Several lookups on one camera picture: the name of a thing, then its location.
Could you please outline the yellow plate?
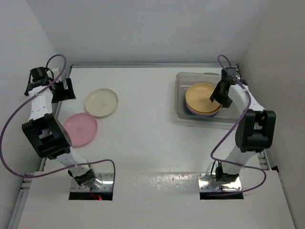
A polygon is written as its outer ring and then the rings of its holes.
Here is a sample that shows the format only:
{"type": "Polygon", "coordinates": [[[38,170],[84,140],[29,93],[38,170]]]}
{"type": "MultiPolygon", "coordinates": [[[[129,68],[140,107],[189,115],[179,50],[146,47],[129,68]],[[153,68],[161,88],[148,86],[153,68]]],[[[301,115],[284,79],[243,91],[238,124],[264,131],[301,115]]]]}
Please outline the yellow plate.
{"type": "Polygon", "coordinates": [[[215,87],[208,83],[196,83],[189,87],[185,94],[187,105],[199,113],[212,113],[222,106],[217,101],[211,101],[210,97],[215,87]]]}
{"type": "Polygon", "coordinates": [[[212,111],[209,111],[209,112],[199,112],[199,111],[197,111],[197,110],[191,108],[191,106],[190,106],[187,102],[185,102],[185,105],[186,105],[186,107],[187,107],[190,111],[196,112],[196,113],[199,113],[199,114],[217,113],[217,112],[222,108],[222,106],[220,105],[220,106],[218,106],[216,109],[214,109],[214,110],[212,110],[212,111]]]}

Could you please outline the purple plate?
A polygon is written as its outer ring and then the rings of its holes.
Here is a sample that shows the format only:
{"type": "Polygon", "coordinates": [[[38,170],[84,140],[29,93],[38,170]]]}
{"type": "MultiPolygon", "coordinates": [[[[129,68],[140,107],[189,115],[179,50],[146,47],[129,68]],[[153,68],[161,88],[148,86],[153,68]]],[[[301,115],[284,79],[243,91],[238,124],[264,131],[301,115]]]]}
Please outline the purple plate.
{"type": "Polygon", "coordinates": [[[196,116],[199,116],[199,117],[212,117],[212,116],[217,115],[218,112],[219,112],[219,111],[218,111],[217,113],[211,113],[211,114],[199,114],[199,113],[190,111],[188,108],[187,108],[187,110],[188,110],[192,115],[196,115],[196,116]]]}

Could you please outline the pink plate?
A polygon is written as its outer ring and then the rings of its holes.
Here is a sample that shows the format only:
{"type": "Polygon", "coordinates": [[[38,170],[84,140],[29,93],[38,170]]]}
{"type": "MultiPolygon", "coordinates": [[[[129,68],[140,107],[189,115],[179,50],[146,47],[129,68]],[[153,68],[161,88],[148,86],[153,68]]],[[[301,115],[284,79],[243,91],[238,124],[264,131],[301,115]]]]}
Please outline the pink plate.
{"type": "Polygon", "coordinates": [[[73,147],[88,144],[96,137],[98,131],[96,119],[88,113],[77,113],[70,116],[63,123],[63,127],[69,134],[73,147]]]}

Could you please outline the cream plate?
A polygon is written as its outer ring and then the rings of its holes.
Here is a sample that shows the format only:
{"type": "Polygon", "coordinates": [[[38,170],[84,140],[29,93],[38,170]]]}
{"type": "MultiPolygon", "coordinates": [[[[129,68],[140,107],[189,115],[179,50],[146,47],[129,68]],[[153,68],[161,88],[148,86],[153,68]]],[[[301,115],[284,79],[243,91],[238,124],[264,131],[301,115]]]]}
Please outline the cream plate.
{"type": "Polygon", "coordinates": [[[84,107],[89,114],[102,118],[115,112],[118,102],[118,96],[113,90],[101,88],[87,96],[84,107]]]}

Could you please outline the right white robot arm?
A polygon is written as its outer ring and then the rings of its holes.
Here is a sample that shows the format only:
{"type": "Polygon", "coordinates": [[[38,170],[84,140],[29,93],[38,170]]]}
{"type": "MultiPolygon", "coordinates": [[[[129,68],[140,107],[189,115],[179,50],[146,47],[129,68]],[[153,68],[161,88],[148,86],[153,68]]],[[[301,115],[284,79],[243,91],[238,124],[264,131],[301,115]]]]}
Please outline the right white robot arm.
{"type": "Polygon", "coordinates": [[[237,79],[235,73],[232,67],[222,69],[221,80],[210,96],[212,102],[217,101],[223,108],[235,104],[240,113],[233,125],[235,146],[226,159],[218,161],[215,170],[219,183],[235,182],[248,160],[271,147],[275,130],[275,112],[260,105],[246,81],[237,79]]]}

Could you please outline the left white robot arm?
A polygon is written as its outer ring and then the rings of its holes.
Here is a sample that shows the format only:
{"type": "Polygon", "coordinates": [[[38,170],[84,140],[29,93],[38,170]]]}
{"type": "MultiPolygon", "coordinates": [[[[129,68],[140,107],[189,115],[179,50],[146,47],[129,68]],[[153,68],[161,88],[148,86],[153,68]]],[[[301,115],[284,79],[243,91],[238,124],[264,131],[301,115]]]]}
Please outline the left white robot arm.
{"type": "Polygon", "coordinates": [[[68,173],[79,186],[94,188],[96,174],[87,160],[73,151],[72,141],[63,125],[54,116],[52,104],[75,99],[71,79],[50,86],[54,76],[47,67],[31,69],[25,95],[31,101],[31,113],[27,123],[21,126],[35,152],[41,158],[60,162],[68,167],[68,173]]]}

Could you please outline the clear plastic bin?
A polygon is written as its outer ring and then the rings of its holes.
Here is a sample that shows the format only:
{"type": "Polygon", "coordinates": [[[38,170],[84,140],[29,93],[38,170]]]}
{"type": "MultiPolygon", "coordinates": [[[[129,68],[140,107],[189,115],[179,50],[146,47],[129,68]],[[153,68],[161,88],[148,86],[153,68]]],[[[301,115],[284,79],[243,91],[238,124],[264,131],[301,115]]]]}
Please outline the clear plastic bin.
{"type": "Polygon", "coordinates": [[[229,126],[236,122],[240,113],[235,104],[231,104],[229,108],[222,108],[216,115],[212,117],[198,117],[193,115],[186,107],[185,94],[189,87],[196,83],[209,83],[216,86],[221,76],[215,73],[187,73],[180,72],[176,75],[175,81],[175,102],[174,110],[179,123],[183,125],[218,125],[229,126]]]}

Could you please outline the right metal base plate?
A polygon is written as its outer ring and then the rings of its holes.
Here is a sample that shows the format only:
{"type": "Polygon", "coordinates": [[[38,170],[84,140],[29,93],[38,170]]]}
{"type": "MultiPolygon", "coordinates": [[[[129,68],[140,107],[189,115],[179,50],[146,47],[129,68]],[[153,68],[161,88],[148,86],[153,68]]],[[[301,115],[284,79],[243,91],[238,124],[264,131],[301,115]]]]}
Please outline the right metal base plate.
{"type": "Polygon", "coordinates": [[[240,178],[234,182],[218,182],[215,173],[198,173],[198,185],[201,193],[242,191],[240,178]]]}

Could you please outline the metal base plate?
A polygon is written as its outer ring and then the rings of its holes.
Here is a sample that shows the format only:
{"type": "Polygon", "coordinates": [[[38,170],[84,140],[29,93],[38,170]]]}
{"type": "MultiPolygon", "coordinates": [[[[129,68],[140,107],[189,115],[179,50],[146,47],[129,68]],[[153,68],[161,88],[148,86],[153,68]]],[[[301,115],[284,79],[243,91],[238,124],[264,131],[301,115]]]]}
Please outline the metal base plate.
{"type": "Polygon", "coordinates": [[[114,174],[96,173],[93,170],[87,171],[84,175],[74,177],[72,172],[68,171],[72,177],[71,192],[112,192],[114,174]]]}
{"type": "Polygon", "coordinates": [[[198,173],[198,185],[201,193],[242,191],[240,178],[234,182],[218,182],[215,173],[198,173]]]}

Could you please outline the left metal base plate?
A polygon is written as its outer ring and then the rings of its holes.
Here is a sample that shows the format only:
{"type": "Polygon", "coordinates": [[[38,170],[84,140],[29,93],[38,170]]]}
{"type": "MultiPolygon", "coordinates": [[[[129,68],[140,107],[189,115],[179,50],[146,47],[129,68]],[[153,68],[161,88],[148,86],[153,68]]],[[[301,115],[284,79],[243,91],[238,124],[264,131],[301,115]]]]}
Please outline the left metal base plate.
{"type": "Polygon", "coordinates": [[[74,177],[72,172],[68,171],[72,177],[71,192],[112,192],[114,174],[96,173],[93,170],[87,171],[84,175],[74,177]]]}

